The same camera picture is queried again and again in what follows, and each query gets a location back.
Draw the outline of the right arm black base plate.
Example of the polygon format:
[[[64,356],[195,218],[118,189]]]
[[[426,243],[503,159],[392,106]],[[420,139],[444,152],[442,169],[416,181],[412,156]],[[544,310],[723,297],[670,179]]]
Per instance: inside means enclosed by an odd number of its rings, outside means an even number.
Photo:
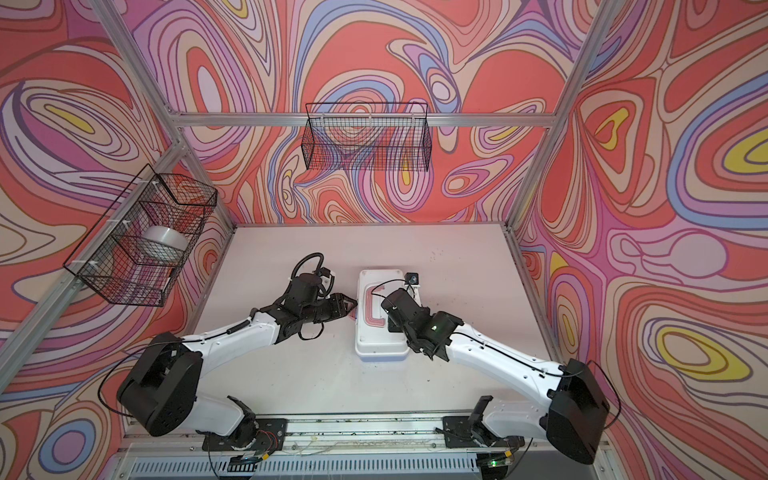
[[[468,417],[444,416],[442,425],[434,433],[443,437],[449,449],[459,448],[504,448],[517,451],[526,445],[521,436],[499,437],[488,430],[480,421],[471,421]]]

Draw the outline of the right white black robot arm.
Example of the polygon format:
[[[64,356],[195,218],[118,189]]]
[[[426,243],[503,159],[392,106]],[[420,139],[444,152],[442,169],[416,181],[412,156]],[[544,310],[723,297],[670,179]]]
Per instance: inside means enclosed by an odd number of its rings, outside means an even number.
[[[572,461],[594,463],[610,425],[610,405],[587,363],[570,359],[562,364],[527,355],[453,314],[430,311],[407,287],[382,296],[381,308],[413,352],[471,368],[528,402],[525,408],[515,408],[483,395],[460,427],[452,429],[453,418],[445,418],[442,431],[447,440],[516,449],[525,439],[544,439]]]

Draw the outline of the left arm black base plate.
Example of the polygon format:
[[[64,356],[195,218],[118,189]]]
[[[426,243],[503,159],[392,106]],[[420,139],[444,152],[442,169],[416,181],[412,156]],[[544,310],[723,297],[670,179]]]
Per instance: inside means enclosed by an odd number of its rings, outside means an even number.
[[[287,418],[256,418],[244,420],[229,436],[205,433],[205,452],[274,453],[283,448],[287,433]]]

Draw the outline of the white blue plastic tool box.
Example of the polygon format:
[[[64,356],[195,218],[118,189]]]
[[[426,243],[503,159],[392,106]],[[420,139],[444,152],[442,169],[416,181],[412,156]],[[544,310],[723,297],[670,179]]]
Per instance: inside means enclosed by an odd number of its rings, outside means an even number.
[[[366,269],[360,272],[357,289],[355,352],[367,363],[400,362],[411,349],[400,332],[390,332],[388,314],[382,301],[399,288],[420,303],[417,286],[406,286],[406,276],[399,269]]]

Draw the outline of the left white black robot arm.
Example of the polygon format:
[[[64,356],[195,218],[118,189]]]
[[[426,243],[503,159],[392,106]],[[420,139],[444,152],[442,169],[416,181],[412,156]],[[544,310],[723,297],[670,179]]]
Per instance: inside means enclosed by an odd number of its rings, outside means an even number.
[[[357,302],[334,285],[323,254],[313,252],[295,265],[282,295],[243,320],[202,334],[156,336],[119,386],[118,404],[153,437],[194,430],[245,449],[259,434],[255,413],[233,396],[199,392],[200,380],[247,353],[300,336],[307,324],[323,327],[348,316]]]

